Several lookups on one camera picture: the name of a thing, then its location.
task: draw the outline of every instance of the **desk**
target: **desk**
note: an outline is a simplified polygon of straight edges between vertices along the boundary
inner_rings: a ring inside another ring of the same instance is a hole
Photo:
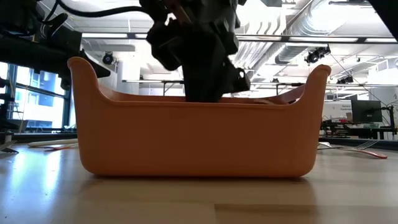
[[[378,136],[380,136],[380,140],[384,140],[384,133],[392,132],[391,128],[347,128],[345,130],[351,136],[372,137],[373,139],[379,139]]]
[[[0,223],[397,223],[398,154],[318,153],[301,179],[104,179],[78,150],[0,155]]]

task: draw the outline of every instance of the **orange bin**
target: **orange bin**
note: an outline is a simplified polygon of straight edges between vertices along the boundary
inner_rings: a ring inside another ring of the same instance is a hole
[[[68,66],[81,163],[93,174],[299,177],[314,165],[328,66],[285,94],[220,103],[119,93],[99,86],[86,60]]]

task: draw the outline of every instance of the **ceiling beam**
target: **ceiling beam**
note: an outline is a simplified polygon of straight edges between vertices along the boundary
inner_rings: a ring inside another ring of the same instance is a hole
[[[83,47],[94,52],[135,52],[136,47],[134,45],[126,44],[104,44],[104,45],[90,45],[83,44]]]
[[[84,39],[97,40],[145,40],[146,33],[137,32],[101,32],[83,33]],[[393,37],[346,37],[346,36],[295,36],[295,35],[251,35],[237,34],[240,42],[280,42],[298,44],[398,44]]]

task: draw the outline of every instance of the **window frame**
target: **window frame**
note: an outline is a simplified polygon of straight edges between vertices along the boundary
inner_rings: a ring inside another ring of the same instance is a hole
[[[18,76],[18,71],[17,71],[18,65],[13,65],[13,64],[8,64],[8,79],[12,83],[12,88],[13,92],[16,93],[17,88],[23,88],[26,90],[29,90],[33,93],[40,93],[43,95],[48,95],[48,96],[53,96],[53,97],[59,97],[63,99],[63,111],[62,111],[62,128],[27,128],[26,130],[29,131],[34,131],[34,130],[43,130],[43,131],[61,131],[63,127],[69,126],[69,115],[70,115],[70,100],[71,100],[71,91],[70,90],[65,90],[65,94],[58,94],[52,91],[48,90],[43,90],[34,86],[31,86],[32,84],[32,78],[30,79],[29,85],[21,84],[17,82],[17,76]],[[6,88],[6,93],[11,93],[11,88],[7,86]],[[8,118],[12,118],[12,111],[8,112]]]

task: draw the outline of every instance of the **duct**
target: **duct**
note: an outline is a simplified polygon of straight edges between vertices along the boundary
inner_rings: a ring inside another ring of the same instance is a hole
[[[341,27],[347,20],[347,13],[336,13],[339,6],[330,6],[328,0],[314,0],[298,16],[297,20],[285,31],[285,35],[329,35]],[[256,62],[253,69],[258,70],[264,63],[285,65],[304,52],[307,47],[286,46],[274,43],[263,57]]]
[[[250,21],[246,34],[281,34],[285,29],[286,21],[282,8],[267,7],[260,0],[252,0],[238,11],[241,12],[239,16],[242,16],[243,20]],[[265,42],[240,43],[233,63],[237,67],[249,68],[269,46],[270,44]]]

